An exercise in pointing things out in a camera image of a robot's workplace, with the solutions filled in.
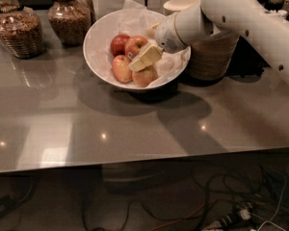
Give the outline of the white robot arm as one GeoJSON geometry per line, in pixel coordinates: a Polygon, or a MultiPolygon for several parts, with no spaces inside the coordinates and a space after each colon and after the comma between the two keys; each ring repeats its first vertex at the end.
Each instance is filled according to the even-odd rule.
{"type": "Polygon", "coordinates": [[[167,16],[153,31],[149,43],[132,58],[129,68],[141,71],[201,41],[234,33],[275,70],[289,86],[289,21],[267,11],[257,0],[200,0],[198,4],[167,16]]]}

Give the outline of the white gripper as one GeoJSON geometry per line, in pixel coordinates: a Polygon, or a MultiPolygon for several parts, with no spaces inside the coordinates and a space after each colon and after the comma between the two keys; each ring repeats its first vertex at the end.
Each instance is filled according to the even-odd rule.
{"type": "Polygon", "coordinates": [[[139,72],[161,60],[163,50],[166,53],[174,54],[188,47],[177,34],[175,19],[176,14],[173,13],[165,17],[159,24],[156,23],[144,31],[149,39],[155,38],[160,47],[151,43],[146,44],[128,65],[132,71],[139,72]]]}

